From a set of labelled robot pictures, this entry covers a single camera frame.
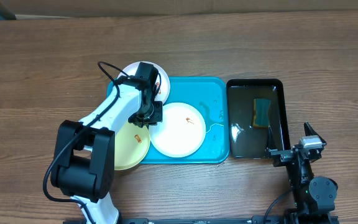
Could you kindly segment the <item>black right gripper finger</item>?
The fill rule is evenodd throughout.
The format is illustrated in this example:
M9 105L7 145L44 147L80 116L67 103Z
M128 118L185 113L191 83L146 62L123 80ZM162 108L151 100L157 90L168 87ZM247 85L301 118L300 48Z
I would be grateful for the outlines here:
M305 136L317 136L323 145L326 144L326 141L312 128L309 122L304 122L303 126L305 130Z
M273 138L273 132L271 127L268 127L267 142L265 147L265 157L271 157L273 152L277 151L277 146Z

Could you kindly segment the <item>pink plate with ketchup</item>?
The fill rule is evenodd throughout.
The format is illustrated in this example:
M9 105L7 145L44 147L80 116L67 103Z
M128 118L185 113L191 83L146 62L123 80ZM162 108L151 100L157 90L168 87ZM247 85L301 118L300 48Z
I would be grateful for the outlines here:
M144 63L151 64L158 70L160 76L157 78L155 84L158 87L160 87L160 89L157 96L155 97L155 100L165 103L170 93L170 80L167 73L162 67L160 67L156 63L147 62L147 61L144 61ZM125 67L123 71L128 75L135 75L135 72L137 71L139 64L140 62L134 62L128 65L127 67Z

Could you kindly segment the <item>white plate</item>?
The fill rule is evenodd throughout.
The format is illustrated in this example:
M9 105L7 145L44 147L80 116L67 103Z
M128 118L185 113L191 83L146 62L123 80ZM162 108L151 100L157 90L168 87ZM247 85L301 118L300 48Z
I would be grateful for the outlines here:
M168 157L186 157L196 152L206 136L201 113L186 103L163 106L162 122L149 128L151 143Z

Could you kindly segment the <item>green yellow sponge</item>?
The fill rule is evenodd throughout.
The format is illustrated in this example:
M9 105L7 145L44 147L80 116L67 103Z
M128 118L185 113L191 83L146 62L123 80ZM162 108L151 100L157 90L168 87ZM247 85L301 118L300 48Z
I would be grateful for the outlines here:
M254 99L252 126L255 128L268 128L270 113L270 100L265 98Z

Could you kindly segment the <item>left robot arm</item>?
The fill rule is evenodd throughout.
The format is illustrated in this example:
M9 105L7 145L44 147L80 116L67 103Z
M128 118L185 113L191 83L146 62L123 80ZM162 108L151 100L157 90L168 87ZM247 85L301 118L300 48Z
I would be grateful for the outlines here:
M44 176L44 195L77 204L84 215L80 223L119 223L109 194L116 134L125 123L143 128L163 120L163 103L156 98L166 72L152 62L140 62L134 75L120 73L111 80L111 94L92 113L59 126L53 161Z

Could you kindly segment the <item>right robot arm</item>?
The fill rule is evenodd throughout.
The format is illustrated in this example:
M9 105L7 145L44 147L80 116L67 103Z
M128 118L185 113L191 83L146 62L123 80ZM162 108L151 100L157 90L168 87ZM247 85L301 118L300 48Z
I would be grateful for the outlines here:
M321 158L326 141L304 123L305 136L291 149L279 151L268 128L266 155L275 167L286 167L290 189L275 199L266 210L262 223L339 223L330 213L335 209L338 184L328 177L315 176L311 163ZM293 195L295 207L288 208L282 216L271 216L273 207L288 194Z

